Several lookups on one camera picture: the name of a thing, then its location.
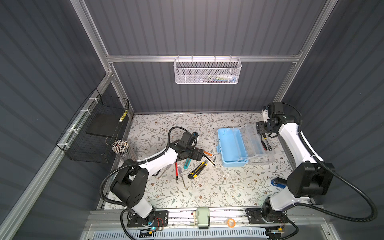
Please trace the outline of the teal utility knife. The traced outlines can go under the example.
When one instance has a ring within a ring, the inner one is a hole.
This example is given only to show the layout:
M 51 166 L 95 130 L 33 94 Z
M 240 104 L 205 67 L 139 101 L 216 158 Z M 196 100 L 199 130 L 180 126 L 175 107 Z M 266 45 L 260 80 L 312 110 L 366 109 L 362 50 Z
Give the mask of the teal utility knife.
M 188 169 L 189 166 L 190 166 L 190 164 L 191 164 L 191 159 L 187 158 L 187 159 L 186 159 L 186 162 L 185 162 L 185 164 L 184 164 L 184 169 L 185 169 L 185 170 Z

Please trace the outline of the black marker pen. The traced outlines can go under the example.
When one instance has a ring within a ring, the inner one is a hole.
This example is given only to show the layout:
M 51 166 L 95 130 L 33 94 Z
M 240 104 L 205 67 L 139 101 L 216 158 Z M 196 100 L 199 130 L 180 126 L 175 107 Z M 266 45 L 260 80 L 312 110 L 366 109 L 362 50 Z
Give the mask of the black marker pen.
M 206 160 L 207 160 L 213 167 L 216 166 L 215 162 L 212 161 L 209 157 L 207 157 L 206 155 L 204 155 L 204 157 L 206 158 Z

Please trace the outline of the yellow black utility knife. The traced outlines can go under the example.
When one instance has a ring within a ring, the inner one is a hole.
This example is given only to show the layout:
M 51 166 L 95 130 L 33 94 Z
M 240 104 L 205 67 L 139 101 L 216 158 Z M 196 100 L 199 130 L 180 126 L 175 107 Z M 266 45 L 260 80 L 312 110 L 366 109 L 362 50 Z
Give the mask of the yellow black utility knife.
M 188 175 L 188 179 L 193 180 L 195 179 L 207 166 L 207 162 L 202 162 L 196 169 L 194 169 L 191 173 Z

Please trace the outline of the blue plastic tool box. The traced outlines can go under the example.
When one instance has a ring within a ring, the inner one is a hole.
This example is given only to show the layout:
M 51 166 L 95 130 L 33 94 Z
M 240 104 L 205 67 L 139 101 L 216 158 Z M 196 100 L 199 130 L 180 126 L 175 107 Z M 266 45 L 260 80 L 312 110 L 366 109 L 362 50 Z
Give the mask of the blue plastic tool box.
M 249 162 L 240 128 L 218 129 L 218 140 L 217 152 L 222 156 L 224 167 L 243 167 Z

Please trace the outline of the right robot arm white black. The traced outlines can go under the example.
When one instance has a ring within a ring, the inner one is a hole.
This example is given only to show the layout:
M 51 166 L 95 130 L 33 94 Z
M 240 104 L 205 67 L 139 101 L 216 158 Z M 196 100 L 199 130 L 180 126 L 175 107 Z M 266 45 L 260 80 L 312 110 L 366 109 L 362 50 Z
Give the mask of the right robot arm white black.
M 311 197 L 325 195 L 332 174 L 321 165 L 322 158 L 314 151 L 302 130 L 302 118 L 288 116 L 283 102 L 272 102 L 263 109 L 263 121 L 257 122 L 257 133 L 278 137 L 284 150 L 294 161 L 294 171 L 283 181 L 286 187 L 268 197 L 261 211 L 265 222 L 271 223 L 284 212 L 307 204 Z

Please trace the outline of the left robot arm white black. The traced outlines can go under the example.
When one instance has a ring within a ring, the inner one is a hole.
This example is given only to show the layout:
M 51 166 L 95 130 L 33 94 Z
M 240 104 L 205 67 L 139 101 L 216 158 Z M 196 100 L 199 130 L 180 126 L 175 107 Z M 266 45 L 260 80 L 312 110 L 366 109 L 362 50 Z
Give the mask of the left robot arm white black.
M 192 159 L 200 161 L 204 150 L 197 148 L 199 134 L 184 132 L 179 140 L 171 142 L 168 138 L 166 147 L 137 166 L 129 167 L 134 161 L 126 160 L 124 169 L 118 171 L 110 186 L 110 191 L 122 202 L 123 206 L 136 213 L 143 220 L 151 222 L 155 208 L 145 199 L 144 193 L 148 179 L 163 168 L 176 162 Z

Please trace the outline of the silver hex key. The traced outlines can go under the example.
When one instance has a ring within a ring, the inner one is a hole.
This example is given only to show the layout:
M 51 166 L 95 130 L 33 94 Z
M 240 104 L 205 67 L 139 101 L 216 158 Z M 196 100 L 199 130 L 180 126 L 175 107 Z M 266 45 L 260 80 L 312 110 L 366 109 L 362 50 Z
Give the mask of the silver hex key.
M 178 171 L 179 171 L 179 175 L 180 175 L 180 177 L 181 177 L 181 179 L 182 179 L 184 188 L 186 189 L 186 184 L 185 184 L 185 180 L 184 180 L 184 177 L 183 177 L 183 171 L 182 171 L 181 166 L 178 166 Z

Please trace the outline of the blue stapler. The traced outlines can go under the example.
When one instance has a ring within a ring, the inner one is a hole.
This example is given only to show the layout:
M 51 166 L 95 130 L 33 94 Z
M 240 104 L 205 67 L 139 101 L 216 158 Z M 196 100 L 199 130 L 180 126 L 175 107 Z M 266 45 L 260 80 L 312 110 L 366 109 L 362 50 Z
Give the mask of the blue stapler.
M 271 180 L 271 184 L 277 188 L 284 189 L 287 186 L 287 180 L 277 177 Z

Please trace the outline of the cup of pencils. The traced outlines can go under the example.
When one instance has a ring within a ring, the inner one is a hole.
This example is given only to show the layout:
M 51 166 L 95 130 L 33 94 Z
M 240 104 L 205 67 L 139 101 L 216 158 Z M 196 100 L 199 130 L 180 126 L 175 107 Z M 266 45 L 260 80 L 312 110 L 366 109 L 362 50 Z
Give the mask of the cup of pencils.
M 134 159 L 134 157 L 132 157 L 132 149 L 128 141 L 117 140 L 112 145 L 112 151 L 117 155 L 120 161 L 124 162 L 128 159 Z

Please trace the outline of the red handled screwdriver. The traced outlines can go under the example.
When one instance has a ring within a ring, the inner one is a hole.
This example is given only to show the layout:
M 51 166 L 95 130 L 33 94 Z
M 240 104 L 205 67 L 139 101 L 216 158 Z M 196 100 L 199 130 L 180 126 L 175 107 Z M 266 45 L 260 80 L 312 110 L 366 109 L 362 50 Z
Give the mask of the red handled screwdriver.
M 179 180 L 179 170 L 178 170 L 178 164 L 175 163 L 175 175 L 176 175 L 176 180 Z

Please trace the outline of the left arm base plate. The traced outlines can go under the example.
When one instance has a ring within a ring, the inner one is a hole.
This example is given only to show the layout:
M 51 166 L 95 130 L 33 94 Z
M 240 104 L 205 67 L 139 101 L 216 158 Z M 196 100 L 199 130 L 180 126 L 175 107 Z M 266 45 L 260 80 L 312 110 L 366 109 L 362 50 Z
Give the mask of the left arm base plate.
M 152 210 L 146 218 L 138 214 L 128 216 L 127 227 L 167 227 L 169 220 L 169 211 Z

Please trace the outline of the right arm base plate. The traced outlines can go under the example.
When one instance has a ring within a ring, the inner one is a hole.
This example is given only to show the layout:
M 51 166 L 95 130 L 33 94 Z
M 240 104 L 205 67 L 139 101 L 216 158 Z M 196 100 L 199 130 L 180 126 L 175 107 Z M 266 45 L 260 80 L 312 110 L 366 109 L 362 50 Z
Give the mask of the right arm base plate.
M 262 208 L 245 209 L 250 224 L 283 224 L 288 221 L 282 212 L 264 210 Z

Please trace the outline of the white mesh wall basket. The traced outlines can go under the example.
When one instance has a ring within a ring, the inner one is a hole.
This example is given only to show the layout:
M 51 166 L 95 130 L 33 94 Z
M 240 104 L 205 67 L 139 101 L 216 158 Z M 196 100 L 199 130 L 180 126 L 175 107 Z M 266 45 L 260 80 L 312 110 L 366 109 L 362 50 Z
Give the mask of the white mesh wall basket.
M 242 62 L 235 58 L 176 58 L 173 67 L 179 85 L 235 85 Z

